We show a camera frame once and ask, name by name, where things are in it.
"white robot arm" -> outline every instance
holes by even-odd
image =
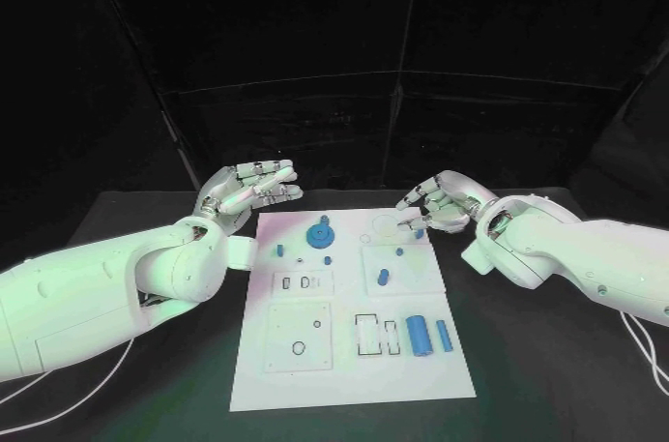
[[[582,221],[536,195],[497,196],[467,176],[444,171],[411,191],[402,210],[425,195],[428,215],[399,228],[460,232],[477,222],[463,258],[483,275],[493,268],[535,289],[564,276],[597,303],[669,326],[669,231],[617,221]]]
[[[251,208],[303,196],[291,161],[225,167],[173,225],[26,260],[0,274],[0,381],[72,365],[193,309],[256,242]],[[140,303],[138,291],[150,294]]]

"cable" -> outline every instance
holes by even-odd
[[[644,326],[641,325],[641,323],[638,322],[638,319],[636,316],[633,316],[630,313],[627,313],[630,318],[634,320],[634,322],[637,323],[637,326],[638,328],[641,329],[641,332],[644,333],[644,336],[646,336],[646,340],[647,340],[647,346],[649,346],[649,349],[650,349],[650,353],[646,352],[646,349],[644,349],[644,345],[641,344],[641,341],[637,337],[637,335],[634,334],[634,331],[631,329],[631,326],[630,326],[630,323],[627,322],[627,318],[624,317],[624,312],[621,311],[620,312],[620,317],[623,318],[623,322],[624,322],[624,326],[627,327],[627,331],[630,332],[631,334],[631,337],[634,338],[634,341],[638,345],[638,348],[641,349],[641,351],[644,352],[644,356],[646,356],[646,359],[650,363],[650,367],[651,367],[651,377],[654,378],[654,384],[657,385],[660,391],[664,393],[664,395],[669,397],[669,391],[664,389],[664,386],[662,385],[662,382],[659,381],[659,377],[657,377],[657,372],[659,374],[662,374],[662,377],[669,381],[669,377],[666,376],[666,373],[664,371],[662,370],[662,368],[657,366],[657,357],[654,356],[654,344],[651,343],[651,339],[650,339],[650,335],[649,335],[649,331],[646,330]]]
[[[31,427],[36,427],[36,426],[42,426],[42,425],[46,425],[47,423],[50,423],[52,421],[55,421],[60,416],[66,415],[95,394],[95,392],[101,389],[102,385],[106,383],[108,379],[111,378],[111,376],[114,375],[115,371],[118,370],[118,367],[121,366],[121,363],[122,361],[125,360],[125,356],[128,355],[128,352],[130,352],[130,347],[132,346],[132,342],[134,342],[134,339],[130,339],[130,342],[128,342],[128,346],[125,347],[125,351],[122,352],[122,355],[121,355],[121,358],[118,359],[118,362],[114,366],[114,368],[111,369],[111,372],[108,373],[106,375],[106,378],[102,380],[102,382],[98,384],[98,387],[91,391],[91,394],[83,397],[65,411],[62,411],[56,416],[52,416],[50,418],[47,418],[46,420],[42,420],[42,421],[37,421],[36,423],[30,423],[29,425],[24,425],[24,426],[19,426],[19,427],[13,427],[11,429],[4,429],[4,430],[0,430],[0,435],[4,435],[4,434],[11,434],[13,432],[19,432],[20,430],[24,430],[24,429],[30,429]]]
[[[29,387],[31,387],[33,384],[36,384],[52,372],[47,371],[44,372],[33,381],[30,381],[29,384],[26,384],[13,394],[10,394],[8,396],[6,396],[1,400],[0,400],[0,405],[7,401],[7,400],[11,400]]]

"blue object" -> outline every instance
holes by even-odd
[[[383,268],[379,273],[379,285],[386,285],[388,284],[388,276],[391,273],[388,273],[388,270]]]
[[[442,351],[450,352],[453,345],[450,344],[448,332],[445,331],[445,323],[442,319],[437,322],[438,335],[441,336]]]
[[[432,353],[432,343],[429,342],[425,318],[421,315],[409,316],[406,318],[406,328],[414,357],[425,357]]]
[[[329,226],[330,220],[323,215],[320,217],[320,223],[314,224],[307,231],[307,242],[314,249],[324,249],[330,247],[334,241],[334,231]]]

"black backdrop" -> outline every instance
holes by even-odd
[[[669,29],[669,0],[112,1],[199,178],[281,157],[305,189],[564,185]]]

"table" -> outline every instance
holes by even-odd
[[[503,190],[548,195],[576,215],[559,188]],[[104,192],[70,238],[79,245],[173,223],[194,192]],[[395,206],[402,191],[311,191],[262,211]],[[256,216],[239,231],[252,236]],[[460,258],[473,228],[431,232],[445,293],[477,398],[229,413],[248,273],[228,271],[222,289],[193,311],[135,340],[125,362],[92,399],[11,440],[552,441],[659,440],[669,398],[618,313],[552,277],[533,291]],[[669,329],[647,324],[660,362]],[[96,386],[124,345],[44,378],[0,412],[0,427],[43,419]],[[7,395],[31,378],[3,383]]]

